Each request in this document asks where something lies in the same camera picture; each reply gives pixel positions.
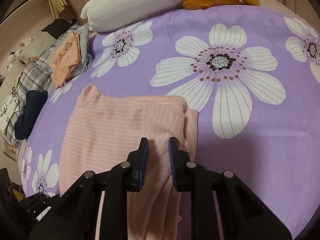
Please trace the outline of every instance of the yellow tassel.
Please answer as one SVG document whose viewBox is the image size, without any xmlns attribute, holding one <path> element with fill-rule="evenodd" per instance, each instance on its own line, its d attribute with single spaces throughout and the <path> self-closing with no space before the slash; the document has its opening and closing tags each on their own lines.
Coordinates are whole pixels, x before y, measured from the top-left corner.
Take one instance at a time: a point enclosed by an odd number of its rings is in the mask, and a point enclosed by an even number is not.
<svg viewBox="0 0 320 240">
<path fill-rule="evenodd" d="M 68 6 L 66 0 L 49 0 L 50 10 L 54 18 L 56 18 Z"/>
</svg>

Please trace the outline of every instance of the dark blue folded garment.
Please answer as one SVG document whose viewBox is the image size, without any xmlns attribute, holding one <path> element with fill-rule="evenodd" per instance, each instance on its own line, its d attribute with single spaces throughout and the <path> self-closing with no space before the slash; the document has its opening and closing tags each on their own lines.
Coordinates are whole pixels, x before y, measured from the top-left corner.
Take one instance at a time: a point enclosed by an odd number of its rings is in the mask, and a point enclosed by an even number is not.
<svg viewBox="0 0 320 240">
<path fill-rule="evenodd" d="M 30 90 L 26 93 L 26 105 L 23 107 L 23 113 L 18 117 L 14 124 L 14 136 L 17 140 L 27 139 L 44 103 L 48 99 L 48 92 Z"/>
</svg>

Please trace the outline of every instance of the gray garment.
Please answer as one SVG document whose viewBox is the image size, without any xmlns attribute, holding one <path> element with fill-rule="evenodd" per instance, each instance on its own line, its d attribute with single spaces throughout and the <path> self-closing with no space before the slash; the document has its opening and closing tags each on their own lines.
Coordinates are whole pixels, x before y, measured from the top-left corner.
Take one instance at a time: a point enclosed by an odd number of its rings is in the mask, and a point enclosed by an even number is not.
<svg viewBox="0 0 320 240">
<path fill-rule="evenodd" d="M 85 72 L 91 65 L 92 56 L 89 54 L 89 28 L 81 27 L 76 30 L 80 37 L 80 51 L 81 51 L 81 62 L 75 68 L 75 70 L 71 73 L 71 77 L 73 78 L 81 73 Z"/>
</svg>

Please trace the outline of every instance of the peach folded clothing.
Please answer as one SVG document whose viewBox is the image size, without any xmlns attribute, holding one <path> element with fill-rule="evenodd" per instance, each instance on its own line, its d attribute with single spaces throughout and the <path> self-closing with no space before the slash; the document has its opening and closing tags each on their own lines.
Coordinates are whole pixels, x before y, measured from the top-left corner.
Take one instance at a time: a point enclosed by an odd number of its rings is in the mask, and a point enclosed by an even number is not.
<svg viewBox="0 0 320 240">
<path fill-rule="evenodd" d="M 193 160 L 198 111 L 187 109 L 179 96 L 112 98 L 95 85 L 83 89 L 69 120 L 59 165 L 60 194 L 87 170 L 109 171 L 149 140 L 149 158 L 142 191 L 128 192 L 129 240 L 175 240 L 180 193 L 173 188 L 168 140 L 176 137 L 180 149 Z M 99 239 L 102 203 L 96 239 Z"/>
<path fill-rule="evenodd" d="M 70 79 L 72 71 L 81 61 L 80 38 L 77 32 L 72 32 L 65 42 L 57 48 L 51 58 L 51 79 L 56 88 Z"/>
</svg>

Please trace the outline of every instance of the floral bedsheet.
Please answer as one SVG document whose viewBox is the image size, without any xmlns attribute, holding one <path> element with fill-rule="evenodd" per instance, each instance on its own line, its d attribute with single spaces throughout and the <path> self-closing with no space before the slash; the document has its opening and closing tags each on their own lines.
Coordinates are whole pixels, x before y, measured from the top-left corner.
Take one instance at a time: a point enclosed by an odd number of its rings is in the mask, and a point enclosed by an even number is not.
<svg viewBox="0 0 320 240">
<path fill-rule="evenodd" d="M 320 203 L 320 46 L 312 28 L 252 6 L 176 10 L 99 34 L 90 49 L 92 66 L 49 94 L 29 137 L 27 196 L 59 193 L 64 132 L 77 96 L 94 83 L 113 97 L 184 97 L 199 110 L 196 161 L 235 172 L 293 237 L 300 233 Z"/>
</svg>

